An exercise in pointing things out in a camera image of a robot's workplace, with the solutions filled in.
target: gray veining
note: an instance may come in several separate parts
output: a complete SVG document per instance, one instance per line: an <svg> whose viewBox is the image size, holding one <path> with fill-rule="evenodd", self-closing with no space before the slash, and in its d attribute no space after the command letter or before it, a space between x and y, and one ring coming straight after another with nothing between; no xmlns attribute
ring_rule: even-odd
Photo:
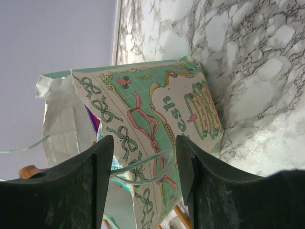
<svg viewBox="0 0 305 229"><path fill-rule="evenodd" d="M305 0L122 0L117 63L191 55L224 126L227 163L305 169Z"/></svg>

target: decorative bag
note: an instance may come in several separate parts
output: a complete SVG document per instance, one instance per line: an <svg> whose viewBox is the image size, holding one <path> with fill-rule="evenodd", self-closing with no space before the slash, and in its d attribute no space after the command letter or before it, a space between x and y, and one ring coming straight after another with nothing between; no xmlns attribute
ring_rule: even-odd
<svg viewBox="0 0 305 229"><path fill-rule="evenodd" d="M220 150L222 126L200 64L191 57L73 70L76 93L114 137L114 155L122 167L164 150L175 151L185 135L206 152ZM126 177L154 178L166 156L144 164ZM176 159L156 182L129 185L137 228L157 228L181 198Z"/></svg>

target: string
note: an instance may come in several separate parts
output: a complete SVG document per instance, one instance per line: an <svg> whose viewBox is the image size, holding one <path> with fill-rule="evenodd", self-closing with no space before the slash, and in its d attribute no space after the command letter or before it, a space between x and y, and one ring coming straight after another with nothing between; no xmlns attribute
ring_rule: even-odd
<svg viewBox="0 0 305 229"><path fill-rule="evenodd" d="M33 149L34 147L38 146L41 142L43 142L44 140L46 140L49 137L50 137L50 135L46 135L39 142L36 142L35 144L33 144L33 145L29 146L29 147L26 147L26 148L23 148L23 149L3 150L3 151L0 151L0 154L17 153L17 152L22 152L22 151L28 151L28 150Z"/></svg>
<svg viewBox="0 0 305 229"><path fill-rule="evenodd" d="M46 139L48 139L50 137L50 135L46 135L43 138L41 138L40 141L38 141L37 143L27 147L27 148L22 148L22 149L11 149L11 150L4 150L4 151L0 151L0 154L6 154L6 153L17 153L17 152L22 152L22 151L27 151L30 150L36 146L38 146L40 143L42 143L43 141L45 141ZM99 130L98 130L98 134L97 134L97 141L101 140L102 138L102 125L99 126ZM168 151L163 151L163 152L159 152L157 154L151 155L141 161L138 161L136 163L133 163L131 165L128 165L124 168L120 168L120 169L116 169L116 170L112 170L110 173L110 179L115 181L115 182L120 182L124 185L144 185L144 184L149 184L152 182L155 182L157 180L160 180L166 173L167 171L170 169L172 163L173 163L173 154L174 151L172 150L168 150ZM147 180L141 180L141 181L132 181L132 180L127 180L125 178L122 178L120 176L118 176L119 174L123 174L125 172L128 172L132 169L135 169L137 167L140 167L142 165L144 165L145 163L155 160L159 157L168 155L169 156L169 160L166 163L164 169L154 178L152 179L147 179Z"/></svg>

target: wooden handle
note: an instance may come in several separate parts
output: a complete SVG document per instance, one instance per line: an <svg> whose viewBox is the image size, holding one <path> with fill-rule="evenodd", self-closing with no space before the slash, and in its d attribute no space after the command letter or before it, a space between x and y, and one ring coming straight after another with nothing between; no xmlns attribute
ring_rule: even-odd
<svg viewBox="0 0 305 229"><path fill-rule="evenodd" d="M109 229L109 223L108 223L108 221L107 221L107 220L105 220L105 219L103 219L103 222L104 222L104 224L105 224L106 228L107 228L107 229Z"/></svg>
<svg viewBox="0 0 305 229"><path fill-rule="evenodd" d="M31 176L43 172L45 170L47 170L47 168L39 169L36 166L31 165L31 166L25 166L24 168L20 169L18 171L18 174L21 179L29 179Z"/></svg>
<svg viewBox="0 0 305 229"><path fill-rule="evenodd" d="M184 224L184 226L187 229L191 229L191 222L189 221L189 219L186 217L186 215L181 211L181 209L179 208L178 205L175 206L174 208L175 212L177 213L177 215L179 216L179 219L181 220L181 222Z"/></svg>

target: pink flower illustration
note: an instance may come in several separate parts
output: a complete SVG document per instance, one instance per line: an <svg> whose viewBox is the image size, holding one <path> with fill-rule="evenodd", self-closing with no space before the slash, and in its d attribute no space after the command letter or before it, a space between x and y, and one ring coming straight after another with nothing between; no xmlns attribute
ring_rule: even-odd
<svg viewBox="0 0 305 229"><path fill-rule="evenodd" d="M182 69L181 72L183 72L185 75L189 75L190 72L188 70Z"/></svg>
<svg viewBox="0 0 305 229"><path fill-rule="evenodd" d="M128 83L127 83L127 80L125 80L125 79L123 79L123 78L119 78L119 79L117 80L117 82L118 82L120 85L126 85L126 84L128 84Z"/></svg>

